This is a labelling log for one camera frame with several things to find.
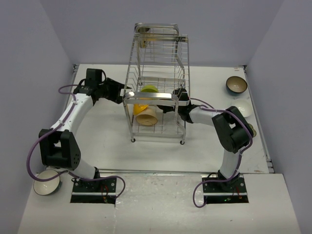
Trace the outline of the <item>lime green bowl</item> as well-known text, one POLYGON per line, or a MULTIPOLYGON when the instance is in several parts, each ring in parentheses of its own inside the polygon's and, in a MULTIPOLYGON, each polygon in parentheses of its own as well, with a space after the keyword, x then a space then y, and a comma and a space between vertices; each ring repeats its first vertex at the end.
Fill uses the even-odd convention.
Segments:
POLYGON ((153 85, 145 85, 140 91, 145 93, 158 93, 158 89, 153 85))

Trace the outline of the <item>yellow orange bowl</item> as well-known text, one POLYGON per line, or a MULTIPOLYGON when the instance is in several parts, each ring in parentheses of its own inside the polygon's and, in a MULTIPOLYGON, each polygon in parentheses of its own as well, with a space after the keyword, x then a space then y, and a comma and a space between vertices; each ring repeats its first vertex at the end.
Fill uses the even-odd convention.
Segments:
POLYGON ((134 104, 133 106, 133 115, 136 116, 146 110, 149 105, 146 104, 134 104))

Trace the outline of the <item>dark blue bowl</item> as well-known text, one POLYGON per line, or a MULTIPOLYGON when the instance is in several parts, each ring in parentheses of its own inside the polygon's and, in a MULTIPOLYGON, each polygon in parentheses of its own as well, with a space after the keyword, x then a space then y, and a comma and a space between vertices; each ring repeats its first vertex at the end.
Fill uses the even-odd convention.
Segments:
POLYGON ((248 88, 247 82, 238 76, 231 76, 226 80, 226 89, 229 93, 241 94, 248 88))

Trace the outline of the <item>beige scalloped bowl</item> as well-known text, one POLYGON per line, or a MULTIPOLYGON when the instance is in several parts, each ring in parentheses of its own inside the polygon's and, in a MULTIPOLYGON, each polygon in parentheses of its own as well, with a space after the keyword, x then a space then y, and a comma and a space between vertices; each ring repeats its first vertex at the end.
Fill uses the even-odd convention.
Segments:
POLYGON ((249 126, 250 126, 250 128, 251 128, 251 130, 253 132, 253 137, 256 137, 256 135, 257 135, 256 130, 254 129, 254 127, 250 123, 249 123, 249 126))

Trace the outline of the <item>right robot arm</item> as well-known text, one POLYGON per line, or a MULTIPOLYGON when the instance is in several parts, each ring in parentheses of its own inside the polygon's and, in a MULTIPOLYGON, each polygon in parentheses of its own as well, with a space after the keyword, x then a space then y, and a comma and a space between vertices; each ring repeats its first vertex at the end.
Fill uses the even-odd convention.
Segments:
POLYGON ((191 124, 204 124, 214 127, 221 146, 224 149, 223 161, 217 172, 217 185, 220 190, 227 192, 235 185, 239 175, 239 167, 243 153, 253 143, 253 130, 239 109, 231 106, 227 109, 214 109, 206 102, 201 105, 192 104, 186 89, 175 89, 173 95, 187 105, 159 105, 163 112, 177 110, 181 119, 191 124))

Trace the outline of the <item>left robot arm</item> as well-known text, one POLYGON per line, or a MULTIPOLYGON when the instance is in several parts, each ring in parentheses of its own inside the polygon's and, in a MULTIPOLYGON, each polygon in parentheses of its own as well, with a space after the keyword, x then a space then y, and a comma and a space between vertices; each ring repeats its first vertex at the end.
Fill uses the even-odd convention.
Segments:
POLYGON ((43 165, 64 169, 71 176, 84 180, 84 186, 89 191, 97 191, 101 187, 98 169, 82 159, 75 136, 84 117, 97 101, 103 98, 120 104, 124 89, 129 87, 107 77, 103 70, 88 68, 86 77, 74 85, 72 92, 68 92, 72 99, 59 120, 39 133, 43 165))

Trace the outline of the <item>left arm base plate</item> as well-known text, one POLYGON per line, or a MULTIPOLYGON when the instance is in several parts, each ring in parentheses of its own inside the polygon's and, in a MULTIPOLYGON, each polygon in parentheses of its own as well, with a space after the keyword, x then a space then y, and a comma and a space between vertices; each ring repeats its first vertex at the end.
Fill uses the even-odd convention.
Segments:
POLYGON ((116 178, 101 181, 83 181, 72 178, 73 189, 70 203, 114 204, 116 203, 116 178))

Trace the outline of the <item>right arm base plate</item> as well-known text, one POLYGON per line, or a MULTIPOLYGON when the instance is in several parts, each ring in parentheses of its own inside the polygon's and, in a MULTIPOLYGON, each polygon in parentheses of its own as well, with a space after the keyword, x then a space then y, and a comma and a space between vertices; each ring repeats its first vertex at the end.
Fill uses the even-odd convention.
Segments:
POLYGON ((203 197, 206 204, 248 203, 248 194, 243 175, 236 176, 232 182, 204 183, 203 197))

